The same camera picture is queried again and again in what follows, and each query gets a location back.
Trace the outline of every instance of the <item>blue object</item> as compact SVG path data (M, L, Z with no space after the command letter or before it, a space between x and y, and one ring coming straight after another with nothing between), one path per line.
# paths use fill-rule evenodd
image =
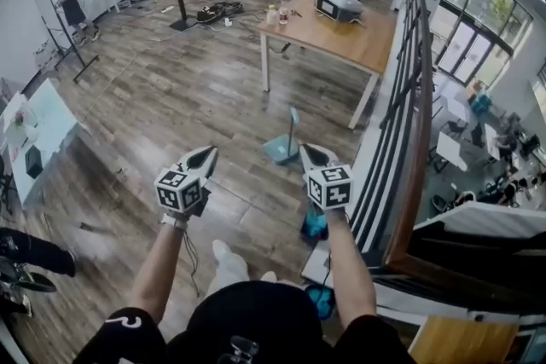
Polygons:
M290 153L288 152L288 143L290 143ZM299 156L299 145L297 142L291 142L288 134L266 142L264 150L277 164L285 164Z
M299 123L296 108L290 107L290 133L278 136L264 144L265 152L276 164L282 165L299 157L299 145L293 140L293 126Z
M334 292L326 286L319 285L310 285L305 288L305 292L317 307L318 318L320 320L329 319L334 312Z
M326 240L328 238L328 223L324 214L317 214L317 210L310 205L305 214L301 232L313 240Z

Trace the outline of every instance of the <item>office chair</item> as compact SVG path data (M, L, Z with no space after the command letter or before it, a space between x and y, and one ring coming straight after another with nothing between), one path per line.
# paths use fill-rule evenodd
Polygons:
M0 204L6 207L6 211L9 214L13 214L13 211L9 207L9 190L17 192L17 190L11 187L11 183L14 180L13 174L4 175L5 164L3 157L0 155Z

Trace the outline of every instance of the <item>wooden tabletop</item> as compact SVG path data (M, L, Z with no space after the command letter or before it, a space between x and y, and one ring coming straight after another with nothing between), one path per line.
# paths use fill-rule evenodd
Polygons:
M358 23L339 23L315 10L314 0L292 0L288 12L298 11L303 17L290 15L287 25L269 26L264 21L262 33L327 52L333 56L382 75L392 48L396 17L364 8Z

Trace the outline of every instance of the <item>glass door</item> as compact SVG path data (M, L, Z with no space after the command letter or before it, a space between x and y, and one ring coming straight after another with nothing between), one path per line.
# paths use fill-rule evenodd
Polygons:
M472 76L472 73L474 72L474 70L478 67L480 62L487 55L490 47L491 47L491 41L489 41L483 35L478 34L476 38L474 39L472 47L464 55L461 64L459 64L459 67L455 71L454 76L457 79L459 79L461 82L466 84L467 81Z
M453 75L453 70L459 63L459 60L466 52L468 45L472 41L476 31L466 23L460 23L455 31L455 35L450 41L450 44L441 55L438 66L445 72Z

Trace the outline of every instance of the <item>bottle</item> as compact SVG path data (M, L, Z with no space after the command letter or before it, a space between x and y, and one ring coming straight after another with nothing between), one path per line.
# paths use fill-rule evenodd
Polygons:
M275 5L270 5L270 10L267 12L265 22L268 25L276 25L276 8Z
M286 25L288 23L287 0L281 1L281 7L279 8L279 23L281 25Z

